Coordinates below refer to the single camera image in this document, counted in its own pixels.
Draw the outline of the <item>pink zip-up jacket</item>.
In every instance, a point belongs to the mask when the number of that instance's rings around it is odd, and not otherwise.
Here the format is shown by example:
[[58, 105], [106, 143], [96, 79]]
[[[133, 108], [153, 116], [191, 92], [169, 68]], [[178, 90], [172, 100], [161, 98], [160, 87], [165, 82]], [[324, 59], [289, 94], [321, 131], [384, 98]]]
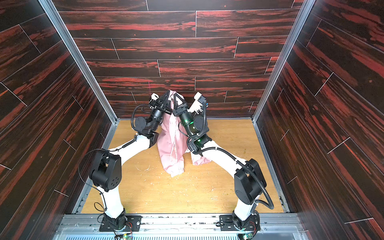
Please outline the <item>pink zip-up jacket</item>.
[[194, 165], [210, 162], [198, 153], [210, 138], [206, 135], [209, 131], [206, 117], [208, 104], [204, 106], [202, 112], [192, 112], [188, 104], [188, 112], [192, 114], [194, 120], [190, 125], [183, 125], [180, 118], [173, 114], [173, 95], [178, 93], [170, 92], [172, 114], [164, 116], [157, 146], [163, 168], [173, 178], [184, 172], [184, 154], [187, 152], [191, 153]]

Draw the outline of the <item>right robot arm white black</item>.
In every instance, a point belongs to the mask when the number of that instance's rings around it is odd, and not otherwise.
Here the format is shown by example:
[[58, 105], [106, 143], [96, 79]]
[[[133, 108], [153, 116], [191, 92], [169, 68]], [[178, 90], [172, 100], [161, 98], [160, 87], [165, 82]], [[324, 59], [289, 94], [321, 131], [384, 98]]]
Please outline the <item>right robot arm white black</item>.
[[175, 117], [180, 118], [185, 129], [187, 147], [194, 155], [205, 157], [226, 170], [234, 179], [234, 191], [238, 197], [232, 212], [234, 227], [240, 231], [248, 226], [257, 230], [260, 217], [256, 211], [258, 204], [274, 209], [273, 201], [266, 189], [267, 183], [258, 162], [238, 158], [221, 148], [208, 136], [207, 100], [197, 93], [192, 106], [175, 93], [173, 95]]

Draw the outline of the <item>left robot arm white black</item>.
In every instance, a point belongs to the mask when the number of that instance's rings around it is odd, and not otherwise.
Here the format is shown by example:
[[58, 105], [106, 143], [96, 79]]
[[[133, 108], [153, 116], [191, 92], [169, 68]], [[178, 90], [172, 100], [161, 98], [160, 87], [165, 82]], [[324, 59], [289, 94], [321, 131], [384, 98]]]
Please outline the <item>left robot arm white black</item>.
[[127, 226], [126, 211], [121, 203], [119, 184], [122, 181], [122, 166], [138, 153], [154, 146], [158, 140], [158, 127], [162, 124], [164, 115], [170, 115], [171, 91], [166, 91], [162, 96], [151, 95], [147, 105], [135, 107], [150, 108], [148, 117], [134, 118], [132, 114], [131, 127], [137, 133], [127, 143], [111, 150], [97, 149], [89, 178], [100, 192], [104, 205], [104, 220], [113, 230], [122, 231]]

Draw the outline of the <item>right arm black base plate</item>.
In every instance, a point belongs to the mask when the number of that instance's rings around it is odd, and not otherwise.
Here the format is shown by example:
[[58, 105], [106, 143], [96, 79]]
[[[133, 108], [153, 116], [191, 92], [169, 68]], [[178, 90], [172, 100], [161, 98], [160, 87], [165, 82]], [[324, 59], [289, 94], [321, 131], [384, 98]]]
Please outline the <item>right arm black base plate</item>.
[[256, 215], [250, 215], [242, 221], [235, 215], [220, 215], [216, 227], [221, 231], [258, 231], [260, 230], [259, 220]]

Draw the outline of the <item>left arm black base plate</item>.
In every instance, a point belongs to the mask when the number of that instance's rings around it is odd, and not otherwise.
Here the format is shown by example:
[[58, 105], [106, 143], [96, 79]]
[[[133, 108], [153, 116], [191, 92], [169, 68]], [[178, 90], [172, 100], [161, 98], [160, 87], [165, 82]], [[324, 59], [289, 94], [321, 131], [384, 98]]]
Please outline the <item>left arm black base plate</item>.
[[112, 219], [103, 215], [100, 232], [138, 232], [141, 228], [142, 216], [125, 215]]

